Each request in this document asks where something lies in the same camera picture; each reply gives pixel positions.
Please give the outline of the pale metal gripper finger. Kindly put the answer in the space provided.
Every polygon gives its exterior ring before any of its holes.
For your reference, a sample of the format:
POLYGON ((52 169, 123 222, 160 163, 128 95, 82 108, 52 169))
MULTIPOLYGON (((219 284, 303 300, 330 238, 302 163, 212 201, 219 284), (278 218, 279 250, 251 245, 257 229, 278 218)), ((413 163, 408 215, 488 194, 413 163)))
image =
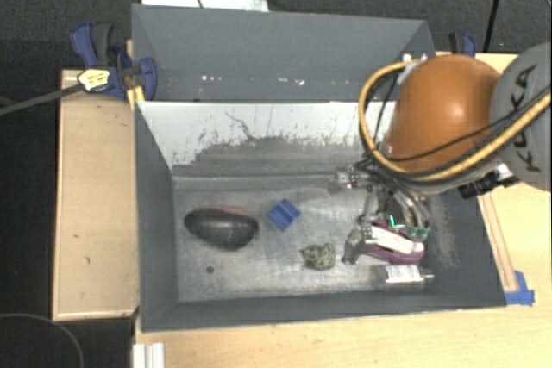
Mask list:
POLYGON ((379 224, 379 215, 359 215, 357 218, 357 227, 361 235, 373 235, 373 228, 379 224))
POLYGON ((374 237, 369 229, 352 229, 345 241, 342 262, 354 265, 362 254, 367 254, 374 246, 374 237))

